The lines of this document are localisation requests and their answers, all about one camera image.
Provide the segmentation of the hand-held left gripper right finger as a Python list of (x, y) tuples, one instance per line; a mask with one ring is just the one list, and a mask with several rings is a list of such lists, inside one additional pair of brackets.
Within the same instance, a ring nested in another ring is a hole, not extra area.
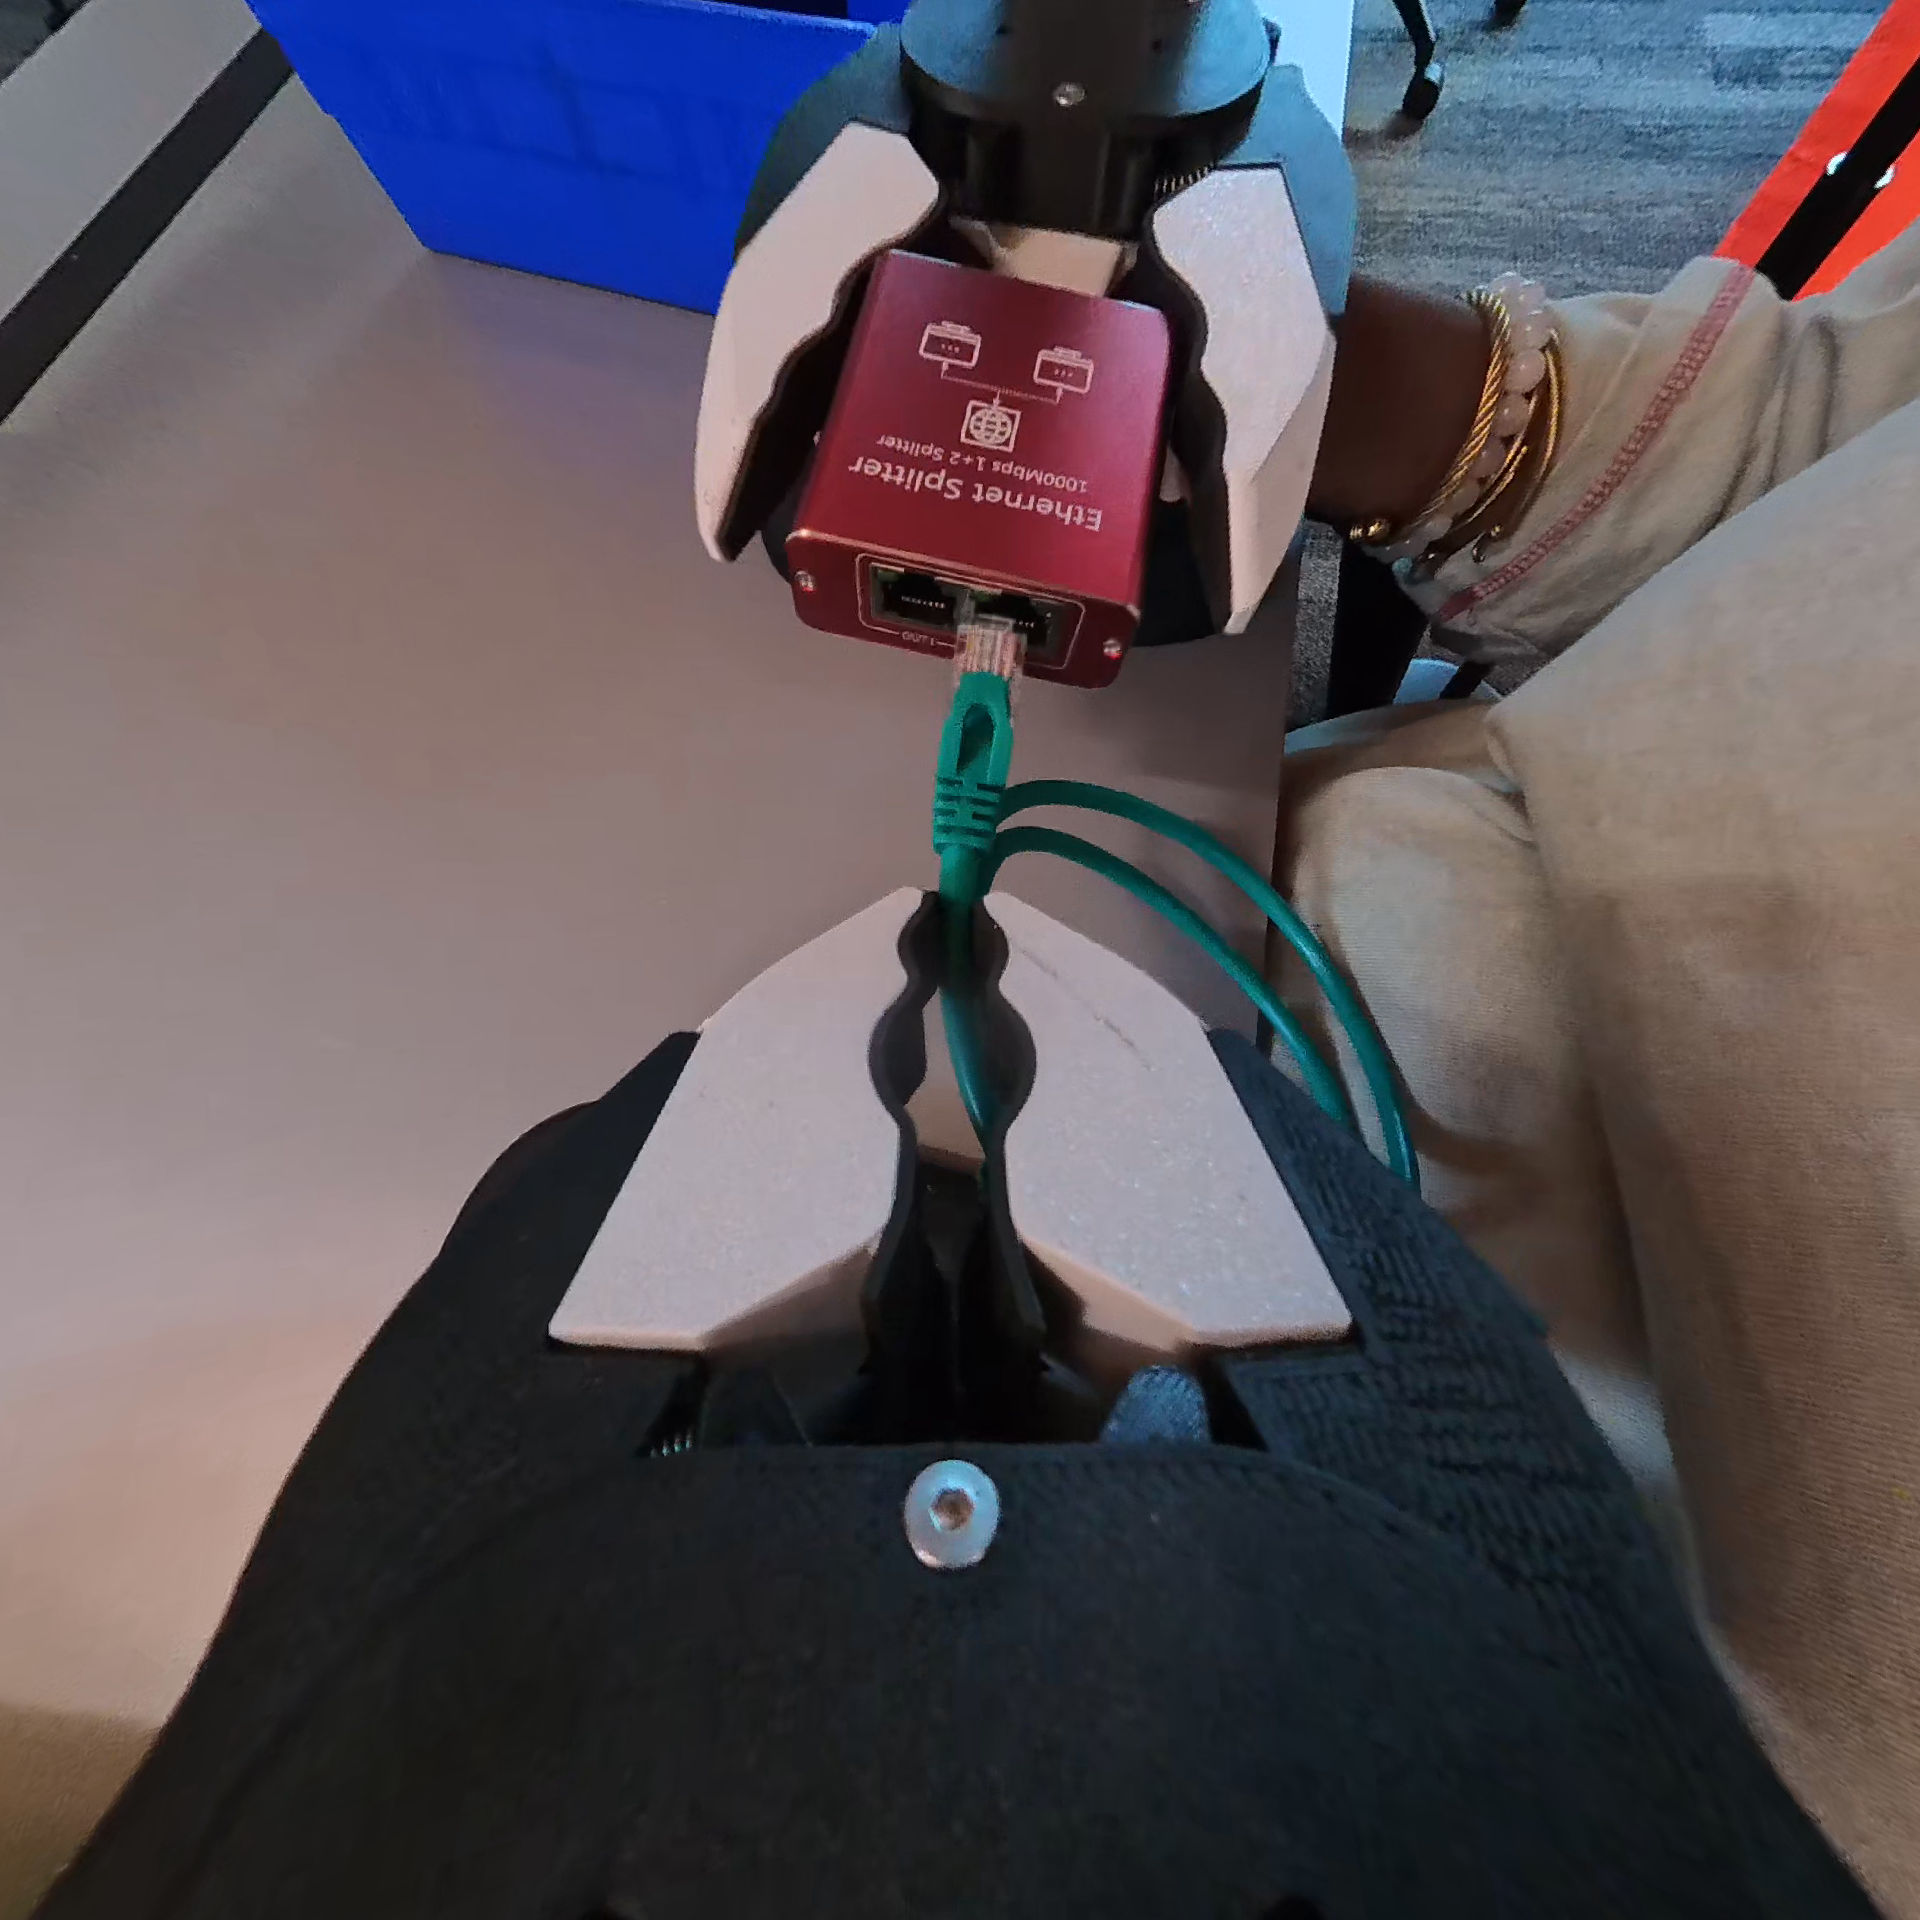
[(970, 1336), (998, 1391), (1041, 1393), (1050, 1366), (1117, 1391), (1142, 1366), (1348, 1341), (1205, 1023), (1018, 897), (990, 897), (982, 922), (980, 1035), (1009, 1079)]

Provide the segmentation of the blue plastic bin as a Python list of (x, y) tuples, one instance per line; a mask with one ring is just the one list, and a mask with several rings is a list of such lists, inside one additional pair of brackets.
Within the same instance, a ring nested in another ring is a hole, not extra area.
[(710, 315), (783, 113), (902, 3), (252, 3), (436, 255)]

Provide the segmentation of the person's right hand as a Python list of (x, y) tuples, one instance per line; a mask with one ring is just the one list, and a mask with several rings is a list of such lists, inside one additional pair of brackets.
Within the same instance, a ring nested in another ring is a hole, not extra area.
[(1308, 519), (1343, 533), (1425, 522), (1469, 441), (1490, 361), (1486, 320), (1469, 301), (1353, 278)]

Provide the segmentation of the orange traffic cone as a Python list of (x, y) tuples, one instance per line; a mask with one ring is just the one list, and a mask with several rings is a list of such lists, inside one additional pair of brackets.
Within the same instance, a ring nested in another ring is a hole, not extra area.
[(1716, 255), (1765, 278), (1780, 298), (1815, 298), (1915, 221), (1917, 6), (1891, 3)]

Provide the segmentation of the red ethernet splitter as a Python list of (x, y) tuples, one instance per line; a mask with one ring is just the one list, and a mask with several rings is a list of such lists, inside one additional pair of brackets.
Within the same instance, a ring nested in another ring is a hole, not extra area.
[(887, 255), (783, 543), (799, 624), (925, 658), (1004, 629), (1036, 681), (1116, 685), (1171, 349), (1147, 305)]

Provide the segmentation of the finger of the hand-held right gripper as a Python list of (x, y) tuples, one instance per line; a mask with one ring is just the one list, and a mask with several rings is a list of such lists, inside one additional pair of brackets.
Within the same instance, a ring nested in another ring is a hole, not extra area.
[(1243, 633), (1308, 518), (1334, 325), (1276, 166), (1219, 168), (1142, 233), (1142, 301), (1171, 331), (1174, 550), (1147, 567), (1179, 639)]
[(738, 251), (710, 325), (692, 497), (706, 551), (733, 563), (805, 462), (833, 349), (876, 257), (941, 202), (907, 136), (844, 126)]

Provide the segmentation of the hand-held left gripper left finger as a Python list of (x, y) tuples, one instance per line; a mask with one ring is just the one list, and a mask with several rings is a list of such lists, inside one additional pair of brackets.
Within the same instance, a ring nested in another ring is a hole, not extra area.
[(548, 1321), (571, 1352), (733, 1357), (860, 1331), (895, 1213), (900, 1122), (874, 1038), (899, 1002), (910, 1151), (965, 1165), (965, 1104), (900, 941), (902, 888), (775, 960), (702, 1026)]

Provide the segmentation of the person's beige clothing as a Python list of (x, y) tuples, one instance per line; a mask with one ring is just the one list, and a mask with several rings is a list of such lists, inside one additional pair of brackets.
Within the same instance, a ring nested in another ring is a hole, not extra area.
[(1287, 745), (1287, 877), (1434, 1195), (1650, 1371), (1695, 1609), (1915, 1915), (1915, 408), (1500, 705)]

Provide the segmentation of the person's right forearm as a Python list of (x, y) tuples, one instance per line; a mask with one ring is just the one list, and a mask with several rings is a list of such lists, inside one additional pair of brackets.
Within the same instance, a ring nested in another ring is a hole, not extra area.
[(1486, 559), (1467, 546), (1409, 599), (1467, 657), (1535, 669), (1765, 495), (1917, 397), (1917, 237), (1826, 296), (1783, 301), (1729, 259), (1654, 296), (1553, 309), (1563, 437)]

